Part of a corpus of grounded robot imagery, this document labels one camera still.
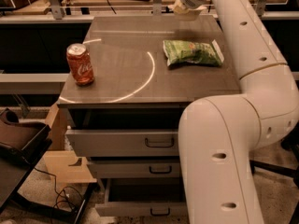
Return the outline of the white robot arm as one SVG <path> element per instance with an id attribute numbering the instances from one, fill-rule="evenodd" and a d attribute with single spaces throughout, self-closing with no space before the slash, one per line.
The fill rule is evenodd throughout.
<path id="1" fill-rule="evenodd" d="M 177 0 L 184 14 L 205 0 Z M 190 224 L 263 224 L 249 153 L 281 140 L 298 121 L 290 67 L 249 0 L 212 0 L 241 92 L 184 110 L 178 150 Z"/>

